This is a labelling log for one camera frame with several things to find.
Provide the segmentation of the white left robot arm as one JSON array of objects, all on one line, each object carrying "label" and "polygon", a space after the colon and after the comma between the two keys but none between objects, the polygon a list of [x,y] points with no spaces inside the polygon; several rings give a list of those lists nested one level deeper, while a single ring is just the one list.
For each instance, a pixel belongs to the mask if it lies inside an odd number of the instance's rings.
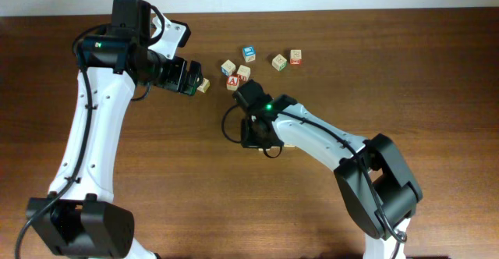
[{"label": "white left robot arm", "polygon": [[190,36],[144,0],[114,0],[111,22],[73,42],[78,98],[65,154],[48,195],[31,198],[27,228],[69,258],[152,258],[134,236],[133,214],[114,205],[113,176],[122,122],[139,85],[193,95],[198,62],[176,55]]}]

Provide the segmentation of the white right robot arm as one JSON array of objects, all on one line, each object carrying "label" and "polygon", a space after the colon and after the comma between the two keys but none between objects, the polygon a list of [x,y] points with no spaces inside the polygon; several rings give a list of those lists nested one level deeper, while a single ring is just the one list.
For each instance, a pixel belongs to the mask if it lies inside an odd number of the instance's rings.
[{"label": "white right robot arm", "polygon": [[250,80],[233,98],[245,116],[244,148],[268,154],[297,147],[329,168],[351,219],[364,232],[365,258],[403,258],[406,230],[423,192],[395,143],[340,130],[311,114],[295,98],[273,98]]}]

